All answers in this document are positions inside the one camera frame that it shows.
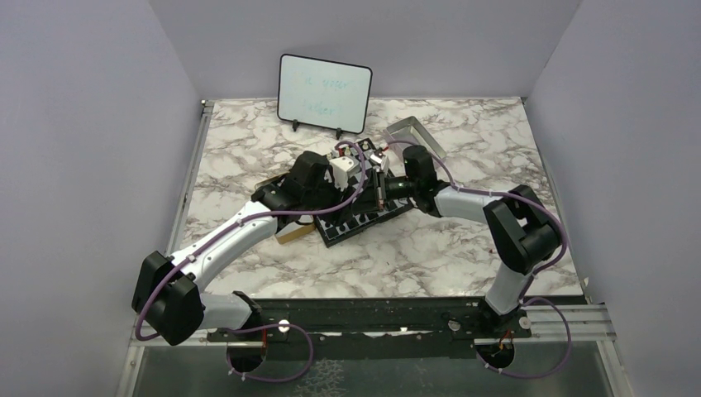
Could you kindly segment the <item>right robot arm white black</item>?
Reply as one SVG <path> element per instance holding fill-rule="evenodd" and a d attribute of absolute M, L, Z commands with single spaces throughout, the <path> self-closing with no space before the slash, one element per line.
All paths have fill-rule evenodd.
<path fill-rule="evenodd" d="M 407 199 L 434 218 L 461 218 L 487 226 L 501 265 L 479 302 L 476 318 L 483 334 L 496 337 L 522 307 L 536 274 L 564 255 L 564 229 L 529 186 L 520 184 L 506 192 L 461 188 L 453 179 L 439 179 L 435 162 L 426 147 L 407 146 L 405 174 L 388 177 L 376 171 L 368 190 L 378 206 Z"/>

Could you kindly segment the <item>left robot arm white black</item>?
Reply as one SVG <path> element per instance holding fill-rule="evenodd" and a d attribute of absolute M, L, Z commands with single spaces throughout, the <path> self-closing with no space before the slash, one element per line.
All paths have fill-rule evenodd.
<path fill-rule="evenodd" d="M 232 218 L 203 239 L 169 255 L 150 253 L 131 301 L 136 339 L 162 337 L 177 346 L 204 328 L 229 328 L 243 340 L 255 336 L 260 318 L 248 297 L 233 293 L 203 299 L 203 291 L 241 254 L 289 224 L 348 205 L 350 180 L 361 168 L 348 155 L 304 151 L 287 173 L 260 184 Z"/>

